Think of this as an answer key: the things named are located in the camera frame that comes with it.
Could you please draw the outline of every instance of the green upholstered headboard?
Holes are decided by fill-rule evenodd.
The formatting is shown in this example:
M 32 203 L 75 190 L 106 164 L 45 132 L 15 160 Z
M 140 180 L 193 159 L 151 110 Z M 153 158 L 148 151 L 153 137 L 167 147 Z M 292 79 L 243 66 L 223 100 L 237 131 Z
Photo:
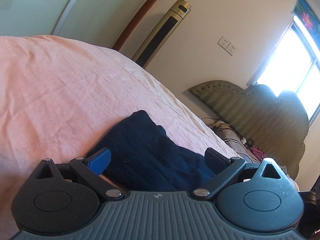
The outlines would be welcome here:
M 276 97 L 266 85 L 244 90 L 222 80 L 208 81 L 189 91 L 247 140 L 252 139 L 267 156 L 287 166 L 292 179 L 297 177 L 309 120 L 295 93 L 283 91 Z

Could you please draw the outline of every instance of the bed sheet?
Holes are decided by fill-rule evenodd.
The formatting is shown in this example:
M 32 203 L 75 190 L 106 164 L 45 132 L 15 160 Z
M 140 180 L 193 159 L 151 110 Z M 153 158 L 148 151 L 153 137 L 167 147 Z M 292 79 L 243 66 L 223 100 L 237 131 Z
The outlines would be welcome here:
M 55 36 L 0 37 L 0 239 L 10 205 L 45 157 L 67 163 L 116 123 L 145 110 L 179 146 L 237 156 L 186 106 L 120 53 Z

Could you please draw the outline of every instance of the folded navy garment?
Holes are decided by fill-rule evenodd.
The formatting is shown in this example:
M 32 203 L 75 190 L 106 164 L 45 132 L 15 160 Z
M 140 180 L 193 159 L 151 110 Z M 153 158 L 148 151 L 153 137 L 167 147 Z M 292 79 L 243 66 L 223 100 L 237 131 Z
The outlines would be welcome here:
M 111 151 L 103 174 L 130 190 L 191 191 L 215 176 L 202 155 L 177 146 L 143 110 L 116 124 L 87 157 L 103 147 Z

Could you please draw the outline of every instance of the wall outlet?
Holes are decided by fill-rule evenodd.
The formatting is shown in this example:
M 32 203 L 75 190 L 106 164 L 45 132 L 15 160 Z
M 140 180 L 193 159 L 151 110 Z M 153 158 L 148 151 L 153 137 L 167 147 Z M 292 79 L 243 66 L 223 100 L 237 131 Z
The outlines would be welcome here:
M 231 42 L 226 37 L 222 37 L 220 41 L 218 41 L 218 44 L 224 49 L 227 49 L 230 43 Z
M 230 43 L 228 45 L 228 47 L 226 48 L 226 51 L 229 52 L 229 54 L 231 56 L 233 56 L 233 54 L 237 51 L 238 49 L 236 48 L 236 46 L 234 46 L 232 43 Z

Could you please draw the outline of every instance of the brown wooden trim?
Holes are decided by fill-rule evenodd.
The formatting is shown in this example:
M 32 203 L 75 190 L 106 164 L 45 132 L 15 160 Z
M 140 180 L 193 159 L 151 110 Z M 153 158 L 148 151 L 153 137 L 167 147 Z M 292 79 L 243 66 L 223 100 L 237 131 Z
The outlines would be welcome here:
M 146 13 L 150 10 L 150 8 L 154 5 L 157 0 L 147 0 L 144 5 L 140 8 L 140 10 L 136 13 L 136 15 L 129 22 L 127 27 L 121 33 L 120 37 L 113 45 L 112 49 L 119 51 L 125 41 L 128 39 L 134 28 L 138 25 L 138 23 L 142 20 L 142 18 L 146 15 Z

